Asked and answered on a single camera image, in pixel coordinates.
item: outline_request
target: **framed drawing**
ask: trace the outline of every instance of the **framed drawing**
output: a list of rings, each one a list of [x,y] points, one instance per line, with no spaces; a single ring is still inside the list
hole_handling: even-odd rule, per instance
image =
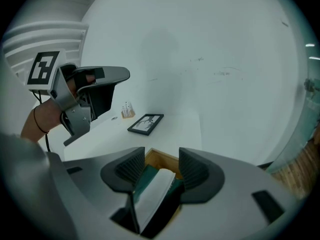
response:
[[[163,114],[145,114],[127,130],[132,133],[149,136],[163,117]]]

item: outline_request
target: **white curved backdrop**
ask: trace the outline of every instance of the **white curved backdrop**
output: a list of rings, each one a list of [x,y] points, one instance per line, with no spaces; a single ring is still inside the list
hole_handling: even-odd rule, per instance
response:
[[[163,121],[167,116],[181,128],[183,118],[179,131],[161,128],[168,140],[179,135],[172,148],[256,165],[286,144],[279,140],[290,137],[291,115],[301,111],[305,95],[298,86],[307,68],[298,67],[297,42],[277,0],[95,0],[82,22],[89,29],[81,66],[130,70],[115,89],[113,114],[130,101],[135,119],[163,113]],[[112,125],[92,134],[112,136],[121,122]],[[112,140],[101,138],[92,155],[140,146],[125,128]],[[165,139],[148,138],[167,147]],[[68,148],[65,155],[72,159]]]

